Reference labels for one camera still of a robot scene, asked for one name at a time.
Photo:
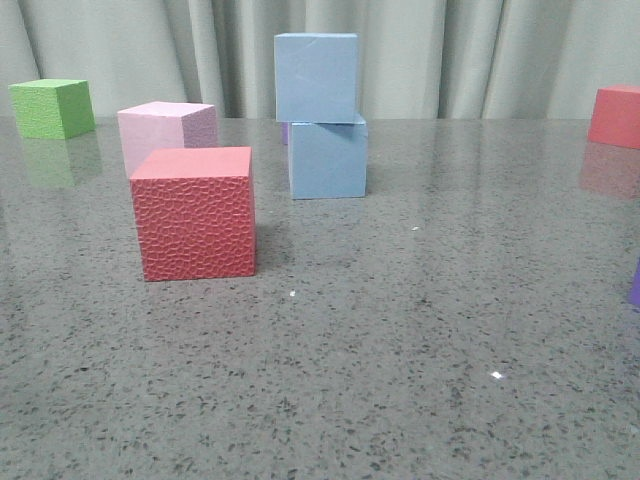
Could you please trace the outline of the light blue foam cube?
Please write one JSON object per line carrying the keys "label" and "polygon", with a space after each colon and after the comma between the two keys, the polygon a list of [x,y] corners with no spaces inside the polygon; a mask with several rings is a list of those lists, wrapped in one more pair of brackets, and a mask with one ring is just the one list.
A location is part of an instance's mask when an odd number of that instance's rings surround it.
{"label": "light blue foam cube", "polygon": [[276,120],[353,123],[357,114],[358,36],[284,33],[274,37]]}

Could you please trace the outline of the purple foam cube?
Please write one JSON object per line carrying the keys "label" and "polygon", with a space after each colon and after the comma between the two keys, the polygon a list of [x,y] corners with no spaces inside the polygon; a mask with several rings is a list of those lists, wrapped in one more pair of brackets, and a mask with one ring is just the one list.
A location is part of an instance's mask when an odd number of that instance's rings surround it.
{"label": "purple foam cube", "polygon": [[281,124],[281,141],[283,145],[289,144],[289,123],[283,122]]}

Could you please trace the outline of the red textured foam cube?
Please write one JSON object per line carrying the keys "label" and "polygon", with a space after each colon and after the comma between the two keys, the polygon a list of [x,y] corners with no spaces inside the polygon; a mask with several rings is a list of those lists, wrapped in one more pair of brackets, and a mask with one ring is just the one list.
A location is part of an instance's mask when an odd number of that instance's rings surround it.
{"label": "red textured foam cube", "polygon": [[249,146],[155,150],[130,188],[145,280],[255,274]]}

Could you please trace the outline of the pink foam cube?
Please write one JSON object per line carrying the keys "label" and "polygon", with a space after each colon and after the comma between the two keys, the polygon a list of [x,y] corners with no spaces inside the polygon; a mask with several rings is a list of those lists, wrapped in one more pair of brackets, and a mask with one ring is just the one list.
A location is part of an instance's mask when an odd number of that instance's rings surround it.
{"label": "pink foam cube", "polygon": [[117,120],[128,177],[156,149],[218,145],[211,104],[153,101],[118,111]]}

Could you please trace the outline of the grey curtain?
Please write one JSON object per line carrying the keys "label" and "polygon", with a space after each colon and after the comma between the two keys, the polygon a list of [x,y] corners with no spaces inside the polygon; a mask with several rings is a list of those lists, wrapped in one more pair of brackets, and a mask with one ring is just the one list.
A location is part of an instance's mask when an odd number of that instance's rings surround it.
{"label": "grey curtain", "polygon": [[85,79],[99,115],[165,100],[271,118],[288,32],[358,35],[368,119],[580,119],[639,81],[635,1],[5,1],[1,83]]}

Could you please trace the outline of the green foam cube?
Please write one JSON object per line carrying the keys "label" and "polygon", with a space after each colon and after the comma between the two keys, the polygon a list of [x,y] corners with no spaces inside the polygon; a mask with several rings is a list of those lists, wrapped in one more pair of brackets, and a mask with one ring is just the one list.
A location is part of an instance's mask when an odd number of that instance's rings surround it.
{"label": "green foam cube", "polygon": [[32,80],[8,90],[23,138],[66,140],[96,128],[87,80]]}

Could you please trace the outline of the red foam cube right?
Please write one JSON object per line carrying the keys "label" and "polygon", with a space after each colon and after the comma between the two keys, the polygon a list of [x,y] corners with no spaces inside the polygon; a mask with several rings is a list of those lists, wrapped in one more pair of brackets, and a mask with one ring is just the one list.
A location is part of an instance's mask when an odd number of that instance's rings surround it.
{"label": "red foam cube right", "polygon": [[638,86],[612,85],[599,88],[587,138],[591,142],[639,148]]}

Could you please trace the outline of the purple foam cube right edge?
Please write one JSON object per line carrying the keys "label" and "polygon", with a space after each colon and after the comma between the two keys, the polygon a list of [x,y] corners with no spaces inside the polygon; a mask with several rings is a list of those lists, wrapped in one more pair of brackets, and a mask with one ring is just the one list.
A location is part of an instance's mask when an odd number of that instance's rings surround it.
{"label": "purple foam cube right edge", "polygon": [[628,294],[628,302],[634,306],[640,306],[640,260],[637,262]]}

